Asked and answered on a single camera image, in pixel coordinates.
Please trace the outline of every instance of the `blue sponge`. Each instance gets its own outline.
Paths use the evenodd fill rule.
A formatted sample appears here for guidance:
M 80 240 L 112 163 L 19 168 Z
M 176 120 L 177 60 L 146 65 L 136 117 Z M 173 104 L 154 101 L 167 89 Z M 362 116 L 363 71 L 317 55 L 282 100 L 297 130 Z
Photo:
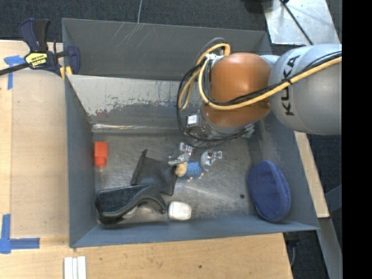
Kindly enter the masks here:
M 199 162 L 187 162 L 187 171 L 182 179 L 199 178 L 203 173 L 203 168 Z
M 248 191 L 259 216 L 269 222 L 281 221 L 291 207 L 291 192 L 281 170 L 273 162 L 263 160 L 247 177 Z

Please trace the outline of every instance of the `white object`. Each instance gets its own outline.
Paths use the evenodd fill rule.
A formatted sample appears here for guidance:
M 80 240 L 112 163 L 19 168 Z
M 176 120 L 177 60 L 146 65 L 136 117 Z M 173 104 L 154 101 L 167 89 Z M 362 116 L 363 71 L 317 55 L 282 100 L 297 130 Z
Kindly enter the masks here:
M 168 218 L 173 220 L 189 220 L 191 218 L 191 207 L 187 203 L 172 201 L 168 206 Z
M 63 262 L 64 279 L 87 279 L 85 256 L 65 257 Z

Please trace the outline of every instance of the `yellow cable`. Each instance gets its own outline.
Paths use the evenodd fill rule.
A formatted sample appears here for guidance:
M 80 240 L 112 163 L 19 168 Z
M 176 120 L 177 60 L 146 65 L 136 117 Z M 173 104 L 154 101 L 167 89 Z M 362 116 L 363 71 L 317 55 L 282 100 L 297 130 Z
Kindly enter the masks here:
M 290 86 L 291 84 L 294 84 L 295 82 L 305 78 L 305 77 L 308 77 L 308 76 L 311 76 L 312 74 L 314 73 L 317 73 L 318 71 L 320 70 L 323 70 L 327 67 L 330 67 L 332 65 L 335 65 L 337 63 L 340 63 L 342 61 L 342 57 L 338 57 L 336 59 L 333 59 L 333 60 L 330 60 L 328 62 L 325 62 L 319 66 L 316 66 L 314 68 L 311 68 L 301 74 L 299 74 L 298 76 L 295 76 L 291 79 L 289 79 L 291 82 L 286 82 L 286 83 L 283 83 L 281 85 L 279 85 L 278 87 L 275 87 L 274 89 L 256 97 L 256 98 L 253 98 L 251 100 L 248 100 L 248 101 L 245 101 L 245 102 L 241 102 L 241 103 L 238 103 L 238 104 L 235 104 L 235 105 L 217 105 L 211 101 L 209 101 L 206 97 L 206 95 L 204 94 L 203 92 L 203 87 L 202 87 L 202 76 L 203 76 L 203 73 L 204 73 L 204 70 L 205 70 L 205 67 L 206 67 L 206 64 L 207 64 L 207 61 L 205 61 L 205 63 L 203 64 L 201 70 L 200 70 L 200 73 L 199 73 L 199 78 L 198 78 L 198 82 L 199 82 L 199 93 L 204 101 L 205 104 L 209 105 L 211 108 L 214 108 L 214 109 L 218 109 L 218 110 L 231 110 L 231 109 L 238 109 L 238 108 L 242 108 L 244 106 L 248 106 L 248 105 L 251 105 L 253 103 L 256 103 L 256 102 L 259 102 L 267 97 L 270 97 L 274 94 L 276 94 L 277 92 L 287 88 L 288 86 Z
M 231 48 L 230 48 L 230 45 L 229 44 L 226 44 L 226 43 L 222 43 L 222 44 L 216 44 L 214 46 L 212 46 L 211 48 L 207 49 L 200 57 L 199 59 L 196 61 L 196 65 L 199 65 L 201 63 L 201 61 L 204 59 L 204 57 L 213 52 L 215 49 L 218 49 L 218 48 L 224 48 L 224 52 L 223 52 L 223 55 L 224 56 L 228 56 L 231 52 Z M 178 104 L 177 104 L 177 107 L 180 109 L 180 110 L 184 110 L 187 106 L 188 106 L 188 103 L 189 103 L 189 100 L 191 98 L 191 92 L 192 92 L 192 88 L 194 86 L 194 78 L 196 77 L 196 75 L 199 73 L 200 69 L 196 70 L 192 76 L 189 78 L 189 80 L 186 82 L 186 85 L 183 87 L 182 91 L 180 92 L 180 97 L 178 99 Z M 184 94 L 185 94 L 185 91 L 188 90 L 188 93 L 187 93 L 187 97 L 186 97 L 186 100 L 185 100 L 185 103 L 183 106 L 182 105 L 182 99 L 184 97 Z
M 214 45 L 213 47 L 207 49 L 200 57 L 199 59 L 196 61 L 196 65 L 199 65 L 201 63 L 201 61 L 204 59 L 204 57 L 213 52 L 215 49 L 218 49 L 218 48 L 225 48 L 224 51 L 223 51 L 223 55 L 224 56 L 228 56 L 231 52 L 231 48 L 230 48 L 230 45 L 229 44 L 216 44 Z
M 191 77 L 187 81 L 186 85 L 181 90 L 180 97 L 178 99 L 178 104 L 177 104 L 177 107 L 180 110 L 184 110 L 188 106 L 188 102 L 189 102 L 189 100 L 191 98 L 192 87 L 194 86 L 194 78 L 199 73 L 199 71 L 200 71 L 200 68 L 197 69 L 196 71 L 194 71 L 194 73 L 191 75 Z M 187 89 L 188 89 L 188 93 L 187 93 L 187 97 L 186 97 L 185 103 L 184 103 L 183 106 L 181 106 L 182 105 L 182 100 L 183 100 L 183 97 L 184 97 L 184 94 L 185 94 L 185 91 Z

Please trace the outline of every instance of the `orange block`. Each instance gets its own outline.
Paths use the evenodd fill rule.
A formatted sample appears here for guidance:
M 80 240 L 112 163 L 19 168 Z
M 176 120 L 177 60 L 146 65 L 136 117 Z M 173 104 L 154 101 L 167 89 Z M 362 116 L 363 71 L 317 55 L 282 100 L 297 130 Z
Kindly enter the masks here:
M 94 142 L 94 165 L 96 167 L 106 166 L 108 149 L 107 142 Z

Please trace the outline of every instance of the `metal plate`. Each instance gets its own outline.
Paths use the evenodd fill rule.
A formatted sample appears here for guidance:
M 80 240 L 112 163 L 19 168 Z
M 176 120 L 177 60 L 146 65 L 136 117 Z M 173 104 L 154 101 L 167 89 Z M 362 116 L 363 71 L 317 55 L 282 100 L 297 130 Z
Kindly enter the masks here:
M 273 44 L 310 45 L 334 43 L 339 38 L 326 0 L 263 1 L 264 14 Z

